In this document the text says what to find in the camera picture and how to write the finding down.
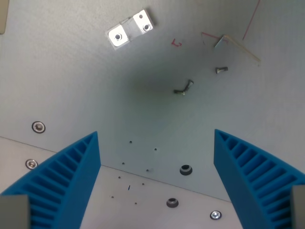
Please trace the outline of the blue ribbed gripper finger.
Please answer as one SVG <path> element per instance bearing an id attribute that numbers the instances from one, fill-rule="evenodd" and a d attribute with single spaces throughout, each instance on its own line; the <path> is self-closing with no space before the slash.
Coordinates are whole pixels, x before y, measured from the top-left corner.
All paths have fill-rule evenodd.
<path id="1" fill-rule="evenodd" d="M 78 229 L 101 167 L 97 132 L 51 156 L 1 195 L 26 195 L 32 229 Z"/>
<path id="2" fill-rule="evenodd" d="M 305 175 L 226 132 L 214 132 L 214 166 L 244 229 L 290 229 L 290 193 Z"/>

